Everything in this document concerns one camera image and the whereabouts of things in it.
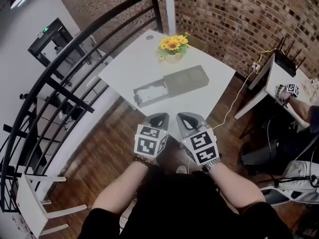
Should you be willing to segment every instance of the metal watch strap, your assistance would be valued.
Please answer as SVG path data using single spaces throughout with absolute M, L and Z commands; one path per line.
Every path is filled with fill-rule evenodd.
M 203 166 L 204 172 L 208 172 L 210 169 L 212 169 L 216 164 L 218 164 L 221 161 L 220 157 L 213 159 L 209 163 Z

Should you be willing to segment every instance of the white chair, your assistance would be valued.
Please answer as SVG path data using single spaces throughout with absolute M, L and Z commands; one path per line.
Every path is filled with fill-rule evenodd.
M 66 178 L 22 174 L 21 178 L 19 179 L 16 203 L 26 224 L 36 238 L 65 229 L 69 226 L 68 224 L 64 224 L 56 228 L 43 230 L 49 219 L 75 213 L 87 208 L 86 205 L 81 205 L 62 211 L 47 213 L 43 205 L 51 204 L 51 201 L 41 202 L 38 199 L 36 192 L 33 190 L 31 181 L 62 182 L 66 181 Z

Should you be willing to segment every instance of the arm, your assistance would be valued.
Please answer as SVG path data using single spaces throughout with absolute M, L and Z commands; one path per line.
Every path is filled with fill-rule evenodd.
M 311 112 L 309 105 L 302 101 L 299 101 L 295 97 L 290 98 L 289 104 L 292 106 L 292 108 L 300 118 L 302 118 L 305 122 L 311 123 Z
M 121 215 L 132 201 L 148 169 L 146 165 L 134 161 L 120 177 L 99 194 L 93 204 L 93 209 L 101 208 Z
M 209 175 L 218 185 L 225 198 L 236 209 L 266 201 L 263 193 L 253 182 L 234 173 L 222 162 L 217 163 L 210 169 Z

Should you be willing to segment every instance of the black sleeve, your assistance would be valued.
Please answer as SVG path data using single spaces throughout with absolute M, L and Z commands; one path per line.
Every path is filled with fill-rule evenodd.
M 255 239 L 293 239 L 293 235 L 276 211 L 266 203 L 257 203 L 243 214 L 244 227 Z
M 318 133 L 319 132 L 319 106 L 311 106 L 311 122 L 310 122 L 310 132 Z
M 93 209 L 86 217 L 78 239 L 118 238 L 120 217 L 103 209 Z

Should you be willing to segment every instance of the white pole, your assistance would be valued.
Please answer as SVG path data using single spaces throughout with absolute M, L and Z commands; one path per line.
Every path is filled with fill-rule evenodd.
M 174 0 L 166 0 L 166 11 L 167 11 L 167 20 L 168 20 L 168 33 L 170 36 L 176 35 Z

